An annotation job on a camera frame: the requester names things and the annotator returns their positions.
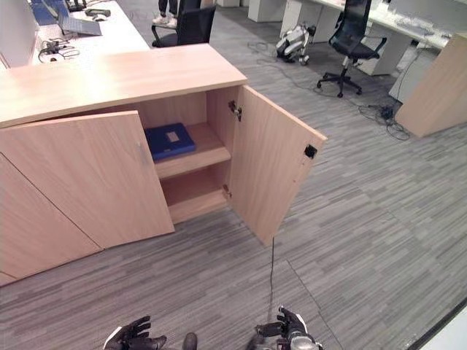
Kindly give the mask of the robot right black hand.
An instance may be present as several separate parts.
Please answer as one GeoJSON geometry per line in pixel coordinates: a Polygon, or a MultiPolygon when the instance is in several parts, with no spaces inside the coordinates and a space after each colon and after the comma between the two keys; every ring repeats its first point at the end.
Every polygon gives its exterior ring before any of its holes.
{"type": "Polygon", "coordinates": [[[304,335],[308,333],[307,326],[300,314],[294,313],[284,306],[278,308],[277,320],[267,324],[259,324],[255,327],[257,334],[272,338],[281,336],[290,338],[292,335],[304,335]]]}

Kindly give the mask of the robot left black hand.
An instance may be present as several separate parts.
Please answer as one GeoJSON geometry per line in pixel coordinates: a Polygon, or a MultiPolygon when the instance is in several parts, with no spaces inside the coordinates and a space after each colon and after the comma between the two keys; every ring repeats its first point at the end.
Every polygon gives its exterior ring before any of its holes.
{"type": "Polygon", "coordinates": [[[143,316],[125,326],[118,326],[105,340],[103,349],[158,350],[166,342],[165,335],[151,338],[147,331],[151,328],[149,315],[143,316]]]}

